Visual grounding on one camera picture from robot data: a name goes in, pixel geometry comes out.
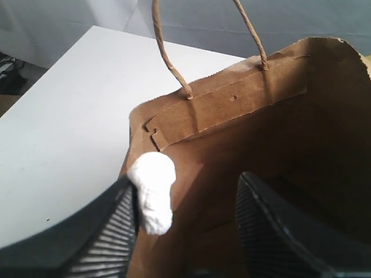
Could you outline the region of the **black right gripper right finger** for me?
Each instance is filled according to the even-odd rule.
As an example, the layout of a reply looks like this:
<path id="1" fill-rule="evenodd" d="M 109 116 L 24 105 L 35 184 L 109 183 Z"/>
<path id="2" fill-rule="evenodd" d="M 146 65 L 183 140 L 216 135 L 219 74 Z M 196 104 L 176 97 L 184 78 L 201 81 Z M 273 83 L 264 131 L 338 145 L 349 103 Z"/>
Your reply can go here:
<path id="1" fill-rule="evenodd" d="M 250 277 L 370 277 L 370 247 L 312 219 L 252 173 L 236 217 Z"/>

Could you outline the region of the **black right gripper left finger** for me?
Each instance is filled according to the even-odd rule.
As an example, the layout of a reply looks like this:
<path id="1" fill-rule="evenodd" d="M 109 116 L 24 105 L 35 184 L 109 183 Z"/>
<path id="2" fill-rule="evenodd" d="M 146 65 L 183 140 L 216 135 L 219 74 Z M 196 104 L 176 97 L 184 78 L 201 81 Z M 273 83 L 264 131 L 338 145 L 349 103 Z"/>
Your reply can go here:
<path id="1" fill-rule="evenodd" d="M 124 175 L 62 222 L 1 248 L 1 277 L 125 277 L 137 205 L 137 189 Z"/>

